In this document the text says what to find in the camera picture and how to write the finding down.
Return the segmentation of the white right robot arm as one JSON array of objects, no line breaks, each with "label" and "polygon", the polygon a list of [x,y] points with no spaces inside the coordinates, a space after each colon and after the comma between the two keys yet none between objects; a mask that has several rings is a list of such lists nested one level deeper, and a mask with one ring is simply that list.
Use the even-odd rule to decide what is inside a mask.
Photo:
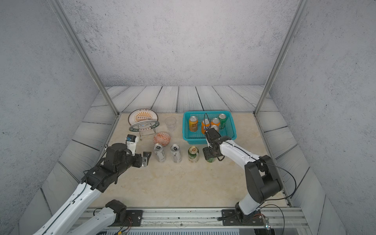
[{"label": "white right robot arm", "polygon": [[205,159],[230,158],[245,172],[248,193],[236,203],[236,217],[242,223],[258,211],[258,207],[282,190],[282,180],[277,167],[268,155],[255,155],[237,145],[230,137],[221,136],[215,129],[205,132],[208,146],[203,148]]}]

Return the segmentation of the silver white drink can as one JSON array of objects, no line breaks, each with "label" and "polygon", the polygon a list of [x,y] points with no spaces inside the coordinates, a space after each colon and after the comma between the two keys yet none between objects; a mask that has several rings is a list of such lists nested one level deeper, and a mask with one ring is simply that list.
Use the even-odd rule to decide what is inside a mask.
[{"label": "silver white drink can", "polygon": [[157,143],[153,147],[153,151],[156,155],[156,159],[158,162],[163,163],[166,160],[165,153],[164,153],[164,147],[162,144]]}]

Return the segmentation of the orange Schweppes can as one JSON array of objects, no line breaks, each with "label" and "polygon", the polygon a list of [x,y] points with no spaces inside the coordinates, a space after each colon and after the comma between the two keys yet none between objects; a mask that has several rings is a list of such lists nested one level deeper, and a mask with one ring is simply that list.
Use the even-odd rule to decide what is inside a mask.
[{"label": "orange Schweppes can", "polygon": [[216,130],[216,131],[219,131],[219,128],[218,128],[217,125],[212,125],[211,128],[214,129],[214,130]]}]

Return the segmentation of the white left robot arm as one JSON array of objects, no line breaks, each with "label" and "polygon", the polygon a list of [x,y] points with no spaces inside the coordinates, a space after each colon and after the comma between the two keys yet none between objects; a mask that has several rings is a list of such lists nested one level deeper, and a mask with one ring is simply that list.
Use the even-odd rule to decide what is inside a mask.
[{"label": "white left robot arm", "polygon": [[72,230],[86,209],[103,194],[110,185],[131,167],[146,167],[151,152],[135,153],[126,144],[116,143],[106,148],[99,162],[87,170],[76,190],[60,209],[37,232],[38,235],[96,235],[106,227],[132,226],[127,207],[118,200],[108,202],[95,216]]}]

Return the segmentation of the green white gold-top can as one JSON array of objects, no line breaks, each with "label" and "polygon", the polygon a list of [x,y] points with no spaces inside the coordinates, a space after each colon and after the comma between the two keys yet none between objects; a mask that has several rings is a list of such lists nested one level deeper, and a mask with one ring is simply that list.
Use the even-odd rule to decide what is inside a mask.
[{"label": "green white gold-top can", "polygon": [[199,160],[199,150],[195,146],[191,146],[188,149],[188,158],[190,162],[197,162]]}]

